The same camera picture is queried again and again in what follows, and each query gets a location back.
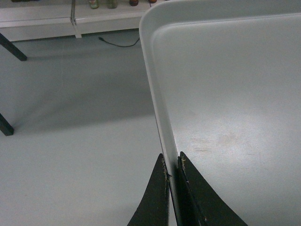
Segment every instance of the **power cord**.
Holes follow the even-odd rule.
[[[100,41],[103,41],[103,42],[108,43],[108,44],[113,45],[113,46],[126,48],[126,47],[132,47],[132,46],[136,45],[137,42],[140,40],[140,37],[138,38],[138,40],[137,40],[133,45],[129,45],[129,46],[120,46],[120,45],[117,45],[117,44],[114,44],[114,43],[110,43],[110,42],[104,40],[102,37],[98,37],[98,39],[99,39]]]

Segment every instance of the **gray floor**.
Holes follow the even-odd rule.
[[[143,54],[98,36],[15,43],[26,62],[0,48],[0,112],[15,128],[0,134],[0,225],[124,226],[136,210],[161,152]]]

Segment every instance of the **shelf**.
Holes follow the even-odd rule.
[[[129,5],[129,0],[118,0],[115,9],[107,8],[105,0],[100,0],[97,9],[91,9],[87,0],[75,2],[0,0],[0,33],[17,41],[133,29],[139,27],[141,17],[151,7],[147,0],[140,0],[135,7]]]
[[[118,0],[117,8],[108,9],[105,0],[101,0],[99,8],[91,9],[85,0],[77,0],[76,27],[79,34],[139,28],[141,17],[150,7],[147,0],[140,0],[134,7],[129,5],[129,0]]]
[[[64,23],[70,19],[71,3],[72,0],[0,1],[0,27]]]

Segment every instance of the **white tray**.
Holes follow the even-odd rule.
[[[183,151],[248,225],[301,225],[301,1],[168,1],[140,36],[169,172]]]

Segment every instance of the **black table leg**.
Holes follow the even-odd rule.
[[[17,57],[21,61],[27,60],[27,56],[24,55],[13,43],[11,43],[7,38],[5,38],[0,33],[0,44],[6,48],[9,52],[11,52],[15,57]]]
[[[2,114],[0,114],[0,130],[5,136],[11,136],[14,134],[14,129],[11,127],[8,121],[5,120]]]

